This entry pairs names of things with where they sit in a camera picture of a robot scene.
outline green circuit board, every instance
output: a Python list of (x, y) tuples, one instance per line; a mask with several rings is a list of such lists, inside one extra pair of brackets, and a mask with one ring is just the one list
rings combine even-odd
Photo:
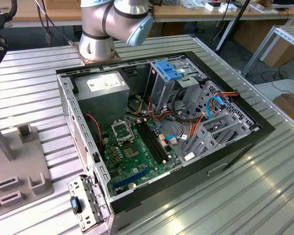
[[(157, 132), (154, 136), (158, 142), (161, 143), (158, 138), (161, 132), (154, 121), (149, 120), (147, 125), (149, 128), (153, 129), (154, 133)], [(131, 129), (135, 136), (135, 140), (132, 143), (125, 142), (122, 145), (118, 145), (112, 129), (108, 129), (106, 132), (102, 133), (105, 141), (104, 163), (111, 176), (111, 180), (108, 183), (110, 196), (116, 196), (128, 190), (129, 183), (135, 183), (138, 186), (152, 178), (170, 172), (181, 164), (180, 159), (170, 145), (168, 145), (169, 148), (163, 147), (163, 149), (171, 158), (166, 163), (159, 164), (144, 143), (136, 125), (132, 124)], [(116, 187), (118, 182), (140, 173), (143, 174), (142, 177), (130, 181), (121, 187)]]

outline red cable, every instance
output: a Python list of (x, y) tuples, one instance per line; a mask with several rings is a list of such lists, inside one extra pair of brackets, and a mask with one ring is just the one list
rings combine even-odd
[(84, 114), (84, 115), (89, 116), (97, 125), (98, 131), (99, 131), (99, 139), (100, 139), (100, 153), (102, 153), (102, 138), (101, 138), (100, 125), (98, 124), (96, 119), (93, 116), (91, 116), (90, 114)]

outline metal rail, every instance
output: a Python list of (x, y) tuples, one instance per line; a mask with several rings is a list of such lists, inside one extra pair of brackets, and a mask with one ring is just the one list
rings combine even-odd
[[(225, 173), (120, 234), (294, 234), (294, 122), (196, 38), (152, 38), (140, 47), (116, 43), (116, 49), (122, 59), (191, 50), (276, 128)], [(55, 69), (79, 64), (73, 48), (53, 47), (10, 52), (0, 65), (1, 130), (37, 126), (54, 186), (52, 195), (0, 216), (0, 234), (81, 234), (67, 182), (82, 166), (55, 76)]]
[(242, 75), (246, 76), (251, 68), (251, 66), (255, 63), (255, 61), (258, 59), (260, 53), (264, 50), (264, 48), (267, 46), (268, 42), (271, 40), (271, 38), (274, 36), (274, 34), (277, 35), (277, 37), (273, 40), (273, 42), (269, 45), (263, 56), (260, 58), (260, 61), (264, 61), (268, 54), (272, 51), (274, 48), (276, 42), (279, 40), (279, 38), (283, 38), (284, 40), (288, 41), (290, 44), (294, 45), (294, 26), (273, 26), (270, 32), (267, 34), (263, 42), (260, 44), (258, 49), (256, 50), (255, 54), (252, 56), (248, 64), (245, 66), (245, 68), (242, 71)]

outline blue drive bracket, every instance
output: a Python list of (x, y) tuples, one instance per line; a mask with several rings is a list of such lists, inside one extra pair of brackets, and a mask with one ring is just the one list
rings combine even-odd
[(183, 75), (179, 74), (176, 71), (175, 67), (167, 60), (156, 61), (156, 66), (167, 77), (169, 81), (177, 80), (183, 77)]

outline blue cable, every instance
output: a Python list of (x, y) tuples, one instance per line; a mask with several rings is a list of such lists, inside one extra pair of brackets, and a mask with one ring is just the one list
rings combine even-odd
[(206, 105), (206, 111), (207, 111), (207, 115), (209, 117), (209, 119), (211, 119), (211, 114), (210, 114), (210, 101), (212, 99), (215, 99), (217, 102), (219, 102), (219, 104), (221, 105), (226, 105), (226, 103), (223, 102), (223, 100), (219, 97), (219, 96), (214, 96), (214, 97), (211, 97), (208, 102), (207, 102), (207, 105)]
[(179, 136), (168, 136), (167, 137), (167, 141), (171, 140), (172, 138), (178, 138), (178, 139), (183, 139), (182, 137), (179, 137)]

